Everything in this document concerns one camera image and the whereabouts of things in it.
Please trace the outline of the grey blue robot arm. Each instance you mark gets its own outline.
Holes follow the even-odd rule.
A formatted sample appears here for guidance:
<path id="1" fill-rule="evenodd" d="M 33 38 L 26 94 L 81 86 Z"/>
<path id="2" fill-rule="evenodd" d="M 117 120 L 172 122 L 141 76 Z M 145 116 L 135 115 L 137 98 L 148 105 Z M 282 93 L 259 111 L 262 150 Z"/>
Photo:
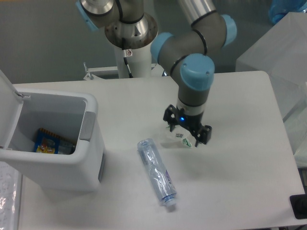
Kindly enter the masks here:
<path id="1" fill-rule="evenodd" d="M 212 134 L 202 125 L 205 103 L 214 79 L 215 66 L 209 54 L 234 41 L 235 21 L 220 15 L 210 0 L 181 0 L 191 31 L 181 36 L 158 33 L 155 19 L 144 11 L 142 0 L 79 0 L 76 7 L 87 26 L 104 28 L 114 47 L 120 78 L 145 77 L 156 61 L 178 85 L 176 105 L 164 113 L 173 130 L 181 126 L 206 144 Z"/>

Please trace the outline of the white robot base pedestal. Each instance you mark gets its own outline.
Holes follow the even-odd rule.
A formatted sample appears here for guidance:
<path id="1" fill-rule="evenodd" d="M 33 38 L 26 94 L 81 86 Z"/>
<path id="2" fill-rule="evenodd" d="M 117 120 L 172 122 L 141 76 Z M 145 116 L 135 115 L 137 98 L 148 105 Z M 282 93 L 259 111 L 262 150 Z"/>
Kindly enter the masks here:
<path id="1" fill-rule="evenodd" d="M 84 63 L 84 80 L 148 78 L 167 76 L 166 71 L 157 62 L 152 63 L 150 45 L 138 49 L 123 50 L 114 47 L 116 66 L 88 68 Z"/>

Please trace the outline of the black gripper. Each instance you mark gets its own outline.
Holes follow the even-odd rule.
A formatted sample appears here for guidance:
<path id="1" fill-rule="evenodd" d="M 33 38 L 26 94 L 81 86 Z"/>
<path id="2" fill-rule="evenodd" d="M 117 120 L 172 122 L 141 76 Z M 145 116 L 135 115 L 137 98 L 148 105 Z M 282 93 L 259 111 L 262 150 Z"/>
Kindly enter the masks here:
<path id="1" fill-rule="evenodd" d="M 199 144 L 207 144 L 211 139 L 212 127 L 209 125 L 203 126 L 201 124 L 204 108 L 203 106 L 180 106 L 176 108 L 173 105 L 169 105 L 164 113 L 163 120 L 169 125 L 170 132 L 172 132 L 176 126 L 188 130 L 195 138 L 195 147 Z"/>

